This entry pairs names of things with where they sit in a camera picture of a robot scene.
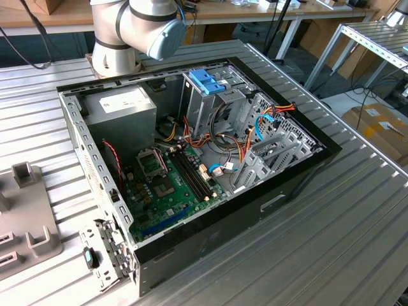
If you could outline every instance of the slotted aluminum table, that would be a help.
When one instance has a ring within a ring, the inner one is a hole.
[[[250,45],[192,45],[166,61],[143,60],[155,69],[228,56],[343,149],[295,201],[139,301],[130,280],[101,295],[81,253],[78,230],[99,210],[55,86],[92,80],[89,64],[0,70],[0,173],[21,161],[41,167],[64,244],[60,255],[0,282],[0,305],[393,305],[408,286],[408,179],[398,166]]]
[[[387,63],[394,65],[408,73],[408,55],[402,52],[402,47],[408,46],[408,27],[403,31],[392,29],[383,22],[356,22],[352,24],[340,24],[329,44],[314,67],[309,79],[305,84],[306,89],[310,89],[316,78],[319,76],[327,58],[339,42],[342,34],[351,40],[340,55],[333,67],[335,71],[343,63],[354,44],[359,44],[373,53],[382,57],[384,61],[373,73],[370,80],[365,84],[368,87],[384,69]]]

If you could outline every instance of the metal shelf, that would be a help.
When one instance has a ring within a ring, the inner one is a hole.
[[[382,22],[340,24],[326,47],[326,50],[323,52],[320,60],[310,74],[310,77],[305,84],[306,89],[310,90],[313,86],[328,56],[336,47],[342,34],[350,37],[352,41],[343,51],[337,63],[334,65],[333,70],[336,70],[336,67],[345,60],[353,45],[357,43],[382,57],[386,61],[385,64],[388,62],[408,73],[408,55],[405,55],[402,52],[402,47],[408,46],[408,29],[397,31]],[[380,66],[366,85],[370,85],[370,83],[374,81],[376,76],[385,67],[385,64]]]

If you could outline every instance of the ram slot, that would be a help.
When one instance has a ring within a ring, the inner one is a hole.
[[[173,154],[170,156],[170,160],[200,202],[204,201],[206,197],[211,197],[211,190],[182,152]]]

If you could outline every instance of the green circuit board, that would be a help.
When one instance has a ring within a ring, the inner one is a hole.
[[[186,159],[184,164],[188,161],[199,175],[198,166],[201,161],[194,150],[187,147],[179,154]],[[191,184],[189,185],[184,180],[185,177],[180,174],[185,170],[184,165],[176,162],[170,153],[163,152],[161,156],[168,173],[163,177],[154,177],[151,182],[146,181],[138,162],[124,168],[125,174],[132,173],[133,175],[131,180],[127,176],[122,195],[135,220],[129,230],[137,242],[145,240],[226,197],[219,184],[212,179],[209,182],[202,179],[201,183],[205,184],[211,193],[205,200],[200,199],[196,193],[192,192]]]

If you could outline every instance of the open computer tower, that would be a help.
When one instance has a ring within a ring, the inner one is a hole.
[[[58,88],[104,215],[80,232],[101,291],[144,295],[296,197],[341,148],[232,57]]]

